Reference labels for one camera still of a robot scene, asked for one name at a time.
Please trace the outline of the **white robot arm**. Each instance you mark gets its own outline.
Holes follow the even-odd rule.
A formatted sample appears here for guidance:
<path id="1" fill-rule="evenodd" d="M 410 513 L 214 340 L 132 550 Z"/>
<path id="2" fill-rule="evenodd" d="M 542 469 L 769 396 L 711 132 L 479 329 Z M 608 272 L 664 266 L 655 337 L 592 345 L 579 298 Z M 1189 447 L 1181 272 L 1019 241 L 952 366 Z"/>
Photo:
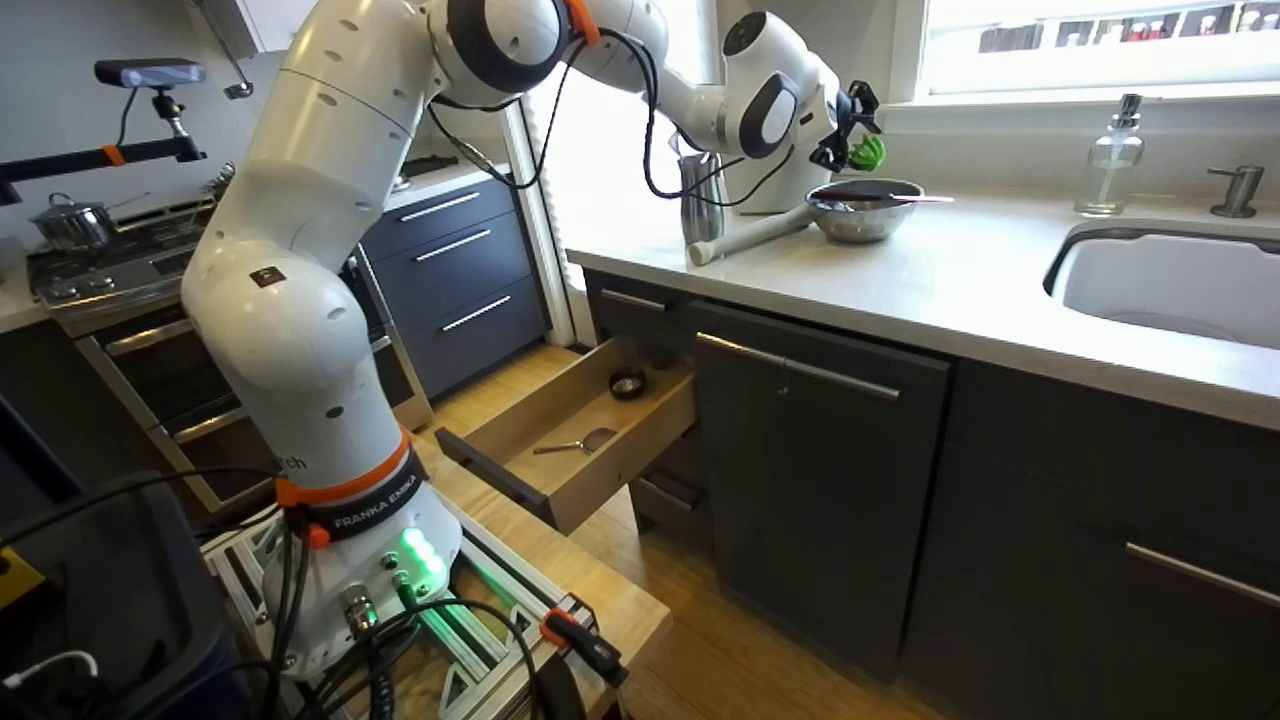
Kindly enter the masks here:
<path id="1" fill-rule="evenodd" d="M 278 460 L 289 539 L 265 589 L 301 656 L 348 635 L 351 589 L 379 605 L 397 571 L 442 589 L 458 557 L 458 524 L 392 411 L 339 269 L 367 256 L 400 272 L 474 220 L 469 205 L 435 220 L 392 205 L 423 114 L 497 114 L 561 68 L 644 97 L 689 146 L 747 164 L 757 211 L 802 205 L 873 126 L 873 105 L 773 11 L 732 20 L 720 77 L 689 85 L 652 0 L 314 0 L 181 285 Z"/>

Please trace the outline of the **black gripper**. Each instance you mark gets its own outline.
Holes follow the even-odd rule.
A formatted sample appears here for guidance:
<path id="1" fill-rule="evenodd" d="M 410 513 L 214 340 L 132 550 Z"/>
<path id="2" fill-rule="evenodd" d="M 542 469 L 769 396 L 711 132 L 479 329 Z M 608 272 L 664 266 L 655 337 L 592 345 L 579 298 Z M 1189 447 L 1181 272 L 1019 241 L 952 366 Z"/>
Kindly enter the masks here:
<path id="1" fill-rule="evenodd" d="M 850 82 L 827 108 L 831 118 L 831 132 L 806 153 L 813 164 L 827 169 L 827 173 L 845 173 L 847 164 L 847 148 L 860 138 L 878 138 L 884 129 L 875 119 L 878 114 L 878 97 L 866 82 Z"/>

